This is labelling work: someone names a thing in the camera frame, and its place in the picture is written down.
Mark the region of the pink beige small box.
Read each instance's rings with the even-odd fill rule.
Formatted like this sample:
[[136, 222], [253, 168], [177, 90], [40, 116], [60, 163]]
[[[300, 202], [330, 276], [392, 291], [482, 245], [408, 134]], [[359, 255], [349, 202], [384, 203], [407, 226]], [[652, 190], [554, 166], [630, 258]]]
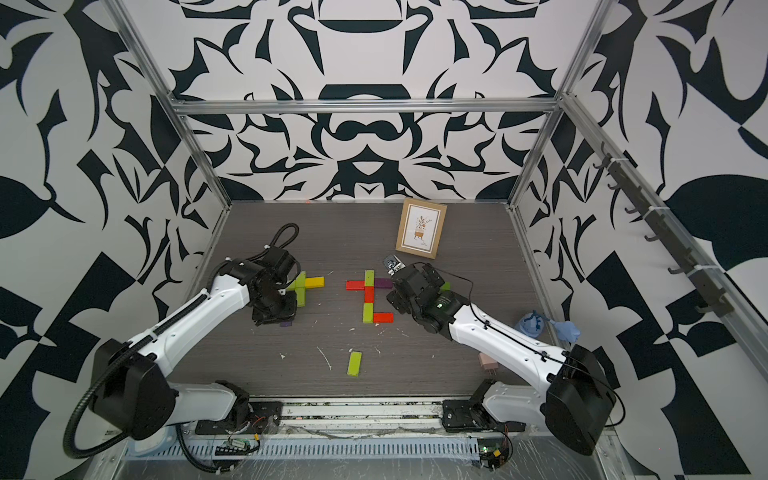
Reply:
[[486, 355], [484, 353], [480, 353], [478, 355], [478, 359], [480, 362], [481, 367], [486, 371], [494, 371], [499, 368], [498, 362], [490, 357], [489, 355]]

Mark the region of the wooden picture frame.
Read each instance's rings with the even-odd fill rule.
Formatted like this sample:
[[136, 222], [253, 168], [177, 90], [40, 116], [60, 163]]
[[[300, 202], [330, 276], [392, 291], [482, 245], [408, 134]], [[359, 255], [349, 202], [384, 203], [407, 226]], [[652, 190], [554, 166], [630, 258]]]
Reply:
[[446, 219], [447, 206], [406, 199], [398, 228], [395, 250], [435, 259]]

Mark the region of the green circuit board left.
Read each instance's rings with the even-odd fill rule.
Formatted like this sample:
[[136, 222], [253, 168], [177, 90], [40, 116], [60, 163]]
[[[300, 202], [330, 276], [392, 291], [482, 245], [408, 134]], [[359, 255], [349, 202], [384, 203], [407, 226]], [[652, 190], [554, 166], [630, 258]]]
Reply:
[[216, 446], [215, 457], [248, 456], [260, 449], [261, 440], [255, 436], [252, 440], [228, 439], [223, 444]]

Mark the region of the yellow block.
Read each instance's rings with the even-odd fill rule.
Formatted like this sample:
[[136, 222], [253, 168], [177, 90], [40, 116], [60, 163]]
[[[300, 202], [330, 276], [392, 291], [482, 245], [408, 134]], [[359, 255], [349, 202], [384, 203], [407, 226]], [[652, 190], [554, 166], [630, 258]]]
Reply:
[[324, 277], [311, 277], [306, 278], [304, 287], [306, 289], [317, 289], [317, 288], [323, 288], [325, 286], [325, 278]]

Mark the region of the lime block bottom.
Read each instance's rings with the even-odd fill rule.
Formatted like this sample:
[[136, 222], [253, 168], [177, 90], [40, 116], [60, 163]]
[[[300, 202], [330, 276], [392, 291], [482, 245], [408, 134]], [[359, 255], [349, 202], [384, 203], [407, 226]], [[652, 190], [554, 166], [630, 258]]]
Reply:
[[365, 324], [374, 323], [374, 304], [366, 302], [363, 304], [362, 320]]

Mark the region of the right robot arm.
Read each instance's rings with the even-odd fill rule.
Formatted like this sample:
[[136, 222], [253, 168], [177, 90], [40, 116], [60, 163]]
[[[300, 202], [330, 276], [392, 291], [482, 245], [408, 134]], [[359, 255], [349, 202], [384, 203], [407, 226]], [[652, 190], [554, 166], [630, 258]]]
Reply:
[[441, 272], [427, 262], [406, 265], [390, 255], [384, 264], [393, 282], [387, 300], [399, 313], [489, 356], [530, 386], [528, 393], [498, 381], [480, 386], [470, 401], [479, 428], [537, 426], [578, 454], [595, 451], [621, 398], [591, 351], [549, 345], [494, 319], [466, 296], [444, 289]]

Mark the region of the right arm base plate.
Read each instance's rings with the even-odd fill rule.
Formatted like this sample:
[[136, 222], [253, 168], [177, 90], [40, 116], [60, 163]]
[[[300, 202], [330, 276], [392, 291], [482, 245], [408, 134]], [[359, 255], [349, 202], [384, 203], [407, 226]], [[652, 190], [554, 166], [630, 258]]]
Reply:
[[523, 432], [527, 425], [517, 421], [501, 422], [494, 419], [479, 401], [444, 400], [441, 425], [449, 433], [465, 432]]

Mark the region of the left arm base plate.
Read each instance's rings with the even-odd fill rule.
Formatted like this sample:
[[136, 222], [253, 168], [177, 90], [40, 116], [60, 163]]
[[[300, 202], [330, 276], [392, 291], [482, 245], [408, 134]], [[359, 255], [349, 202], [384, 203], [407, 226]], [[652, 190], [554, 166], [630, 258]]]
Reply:
[[238, 406], [224, 420], [198, 421], [196, 435], [272, 434], [282, 420], [283, 403], [280, 401], [251, 401], [247, 407]]

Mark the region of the circuit board right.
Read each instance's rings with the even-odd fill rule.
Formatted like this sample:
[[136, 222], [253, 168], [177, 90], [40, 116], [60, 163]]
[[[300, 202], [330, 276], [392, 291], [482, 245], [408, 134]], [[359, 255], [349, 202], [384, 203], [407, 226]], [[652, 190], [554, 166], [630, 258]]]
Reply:
[[505, 437], [481, 438], [478, 440], [479, 465], [494, 471], [504, 466], [513, 455], [513, 445]]

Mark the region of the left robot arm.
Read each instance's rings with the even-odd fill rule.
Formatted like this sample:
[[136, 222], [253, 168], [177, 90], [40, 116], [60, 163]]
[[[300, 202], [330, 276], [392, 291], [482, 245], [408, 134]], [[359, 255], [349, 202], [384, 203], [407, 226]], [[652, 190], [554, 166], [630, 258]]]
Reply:
[[[208, 284], [168, 317], [130, 340], [109, 340], [94, 356], [92, 381], [76, 404], [63, 434], [63, 451], [72, 459], [102, 453], [131, 438], [146, 440], [190, 422], [215, 422], [235, 432], [251, 422], [249, 394], [227, 382], [178, 384], [169, 375], [209, 333], [234, 313], [248, 308], [255, 325], [293, 320], [298, 309], [290, 284], [301, 273], [278, 235], [248, 258], [221, 262]], [[76, 444], [80, 421], [93, 412], [118, 434], [89, 448]]]

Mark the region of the wall hook rail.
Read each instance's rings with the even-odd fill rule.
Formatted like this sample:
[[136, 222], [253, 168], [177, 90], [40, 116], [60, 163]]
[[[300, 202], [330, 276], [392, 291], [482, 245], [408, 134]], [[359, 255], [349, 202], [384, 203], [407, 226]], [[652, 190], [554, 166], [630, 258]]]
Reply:
[[697, 246], [671, 208], [660, 199], [632, 162], [605, 153], [596, 167], [606, 171], [613, 179], [614, 183], [609, 188], [622, 192], [629, 200], [630, 206], [625, 212], [640, 218], [651, 229], [652, 233], [645, 240], [661, 243], [673, 259], [675, 265], [667, 269], [668, 273], [685, 276], [695, 287], [702, 298], [696, 310], [702, 314], [713, 313], [720, 318], [733, 313], [735, 308], [728, 297], [721, 269]]

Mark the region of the aluminium front rail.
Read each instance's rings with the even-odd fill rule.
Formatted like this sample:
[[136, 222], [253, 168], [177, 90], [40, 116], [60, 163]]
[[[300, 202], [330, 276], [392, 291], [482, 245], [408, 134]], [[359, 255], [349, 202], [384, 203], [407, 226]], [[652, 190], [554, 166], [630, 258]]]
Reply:
[[[459, 399], [479, 401], [494, 419], [501, 422], [517, 421], [525, 423], [527, 427], [538, 426], [563, 442], [584, 436], [593, 443], [599, 439], [603, 429], [614, 426], [610, 414], [615, 405], [621, 402], [612, 393], [606, 398], [580, 399], [576, 396], [545, 400], [529, 389], [493, 383], [481, 388], [470, 398], [288, 399], [280, 401], [283, 403], [280, 426], [298, 422], [309, 430], [331, 427], [341, 430], [387, 430], [405, 429], [409, 422], [439, 422], [443, 429], [442, 402]], [[231, 412], [240, 405], [247, 407], [251, 401], [278, 400], [240, 399], [235, 402]], [[165, 421], [146, 418], [134, 422], [135, 431], [130, 437], [140, 441], [162, 436], [168, 434], [176, 424], [197, 424], [201, 420], [220, 421], [183, 418], [178, 414], [173, 414]]]

